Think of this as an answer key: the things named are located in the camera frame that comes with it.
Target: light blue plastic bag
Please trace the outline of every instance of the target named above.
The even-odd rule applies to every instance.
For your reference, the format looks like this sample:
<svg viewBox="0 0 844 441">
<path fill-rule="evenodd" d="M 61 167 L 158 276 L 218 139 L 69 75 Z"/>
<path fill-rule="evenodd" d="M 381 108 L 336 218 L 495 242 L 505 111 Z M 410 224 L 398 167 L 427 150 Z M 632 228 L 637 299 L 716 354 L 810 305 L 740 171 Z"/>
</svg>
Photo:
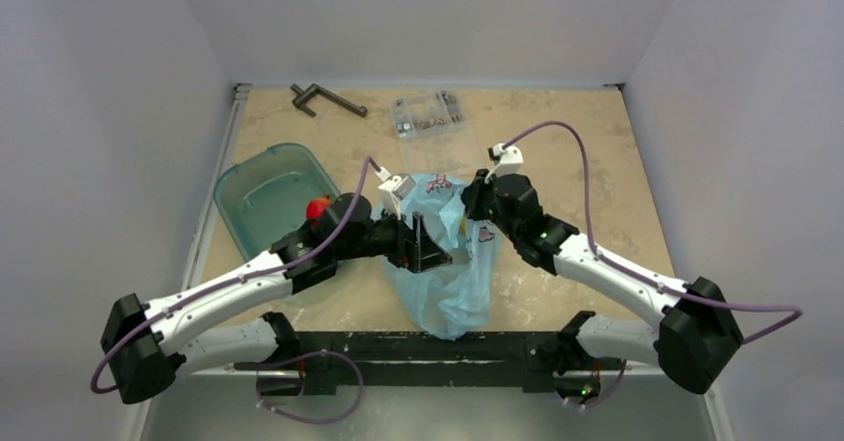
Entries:
<svg viewBox="0 0 844 441">
<path fill-rule="evenodd" d="M 461 190 L 469 185 L 445 175 L 414 174 L 416 187 L 401 203 L 410 226 L 413 212 L 424 216 L 431 238 L 452 256 L 451 265 L 411 274 L 384 260 L 384 274 L 392 283 L 410 319 L 422 330 L 443 339 L 456 339 L 490 321 L 490 285 L 501 248 L 501 235 L 488 221 L 466 221 Z M 374 216 L 381 208 L 375 209 Z"/>
</svg>

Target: red ball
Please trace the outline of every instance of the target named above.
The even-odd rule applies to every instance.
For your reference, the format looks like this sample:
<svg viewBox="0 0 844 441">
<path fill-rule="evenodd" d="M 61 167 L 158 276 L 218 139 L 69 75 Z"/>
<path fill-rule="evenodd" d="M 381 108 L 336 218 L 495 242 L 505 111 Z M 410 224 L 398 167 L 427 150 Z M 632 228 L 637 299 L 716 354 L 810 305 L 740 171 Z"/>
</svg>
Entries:
<svg viewBox="0 0 844 441">
<path fill-rule="evenodd" d="M 322 216 L 322 212 L 324 212 L 329 205 L 331 205 L 331 200 L 327 195 L 324 197 L 318 197 L 308 203 L 308 209 L 305 211 L 305 216 L 308 220 L 313 220 L 315 225 L 319 217 Z"/>
</svg>

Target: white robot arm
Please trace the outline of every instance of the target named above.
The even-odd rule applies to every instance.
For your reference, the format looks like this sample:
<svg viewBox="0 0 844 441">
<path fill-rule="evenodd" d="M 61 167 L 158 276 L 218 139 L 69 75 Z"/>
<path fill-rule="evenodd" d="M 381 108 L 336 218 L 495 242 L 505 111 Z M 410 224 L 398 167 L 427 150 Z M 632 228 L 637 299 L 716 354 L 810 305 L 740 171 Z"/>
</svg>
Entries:
<svg viewBox="0 0 844 441">
<path fill-rule="evenodd" d="M 665 289 L 722 301 L 718 287 L 706 279 L 690 285 L 655 274 L 603 248 L 598 248 L 598 257 L 586 235 L 542 212 L 529 179 L 517 174 L 522 165 L 517 148 L 498 144 L 490 156 L 495 168 L 479 170 L 461 194 L 467 218 L 493 222 L 530 265 L 582 283 L 641 319 L 614 321 L 581 312 L 559 333 L 559 347 L 551 357 L 557 372 L 594 358 L 622 358 L 660 366 L 687 390 L 705 392 L 738 350 L 741 333 L 729 311 L 692 307 Z M 383 255 L 411 272 L 450 263 L 448 254 L 428 236 L 421 216 L 413 214 L 408 227 L 400 214 L 401 199 L 412 190 L 412 179 L 378 169 L 385 207 L 379 220 L 370 218 L 365 198 L 359 197 L 352 206 L 352 195 L 343 194 L 317 220 L 213 281 L 145 304 L 135 295 L 118 300 L 101 346 L 109 352 L 124 343 L 108 360 L 122 401 L 148 399 L 177 377 L 198 370 L 229 363 L 272 363 L 301 354 L 297 334 L 281 314 L 265 314 L 238 327 L 217 327 L 248 309 L 332 277 L 338 261 Z M 336 238 L 324 250 L 306 256 L 335 229 L 338 235 L 331 235 Z M 606 263 L 607 257 L 615 267 Z M 297 259 L 301 263 L 293 264 Z M 294 266 L 274 272 L 282 264 Z M 655 284 L 644 283 L 642 277 Z M 148 328 L 125 342 L 128 333 L 142 324 Z"/>
</svg>

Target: white wall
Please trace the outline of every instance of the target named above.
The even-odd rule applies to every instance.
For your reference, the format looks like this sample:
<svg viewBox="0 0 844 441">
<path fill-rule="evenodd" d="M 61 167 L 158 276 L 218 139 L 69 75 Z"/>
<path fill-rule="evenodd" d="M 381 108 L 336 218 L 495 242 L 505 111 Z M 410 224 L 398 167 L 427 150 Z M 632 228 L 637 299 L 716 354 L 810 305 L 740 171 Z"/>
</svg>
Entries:
<svg viewBox="0 0 844 441">
<path fill-rule="evenodd" d="M 676 0 L 625 90 L 679 273 L 806 311 L 721 378 L 738 439 L 844 429 L 842 15 L 844 0 Z"/>
<path fill-rule="evenodd" d="M 0 438 L 122 438 L 99 338 L 178 287 L 229 91 L 186 0 L 0 0 Z"/>
<path fill-rule="evenodd" d="M 672 0 L 189 0 L 238 82 L 626 81 Z"/>
</svg>

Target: wooden table surface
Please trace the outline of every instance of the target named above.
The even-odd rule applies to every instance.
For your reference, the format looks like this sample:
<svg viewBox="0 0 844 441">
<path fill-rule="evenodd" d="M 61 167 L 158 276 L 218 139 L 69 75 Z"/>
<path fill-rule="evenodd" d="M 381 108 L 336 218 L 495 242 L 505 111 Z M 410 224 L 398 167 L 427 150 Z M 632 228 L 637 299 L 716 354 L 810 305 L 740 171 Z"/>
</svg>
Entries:
<svg viewBox="0 0 844 441">
<path fill-rule="evenodd" d="M 309 102 L 311 118 L 291 104 L 288 90 L 252 90 L 236 135 L 232 163 L 243 162 L 280 142 L 309 148 L 340 192 L 357 185 L 363 158 L 372 155 L 393 173 L 424 168 L 404 167 L 389 107 L 416 90 L 337 91 L 367 106 L 360 118 L 317 97 Z M 617 91 L 457 91 L 474 128 L 477 151 L 549 119 L 565 120 L 580 132 L 590 164 L 592 217 L 597 241 L 609 250 L 656 272 L 672 275 L 668 251 L 654 208 L 630 121 Z M 585 229 L 583 169 L 573 137 L 548 127 L 519 143 L 525 155 L 521 173 L 536 188 L 545 212 Z M 363 195 L 377 205 L 377 177 L 367 178 Z M 219 217 L 214 223 L 202 281 L 232 270 L 244 261 Z M 412 331 L 397 295 L 384 278 L 381 260 L 350 262 L 341 275 L 293 297 L 257 307 L 226 325 L 250 321 L 273 310 L 285 313 L 297 330 Z M 580 284 L 530 267 L 505 241 L 492 284 L 489 331 L 556 331 L 580 310 L 611 318 L 633 315 L 615 302 Z"/>
</svg>

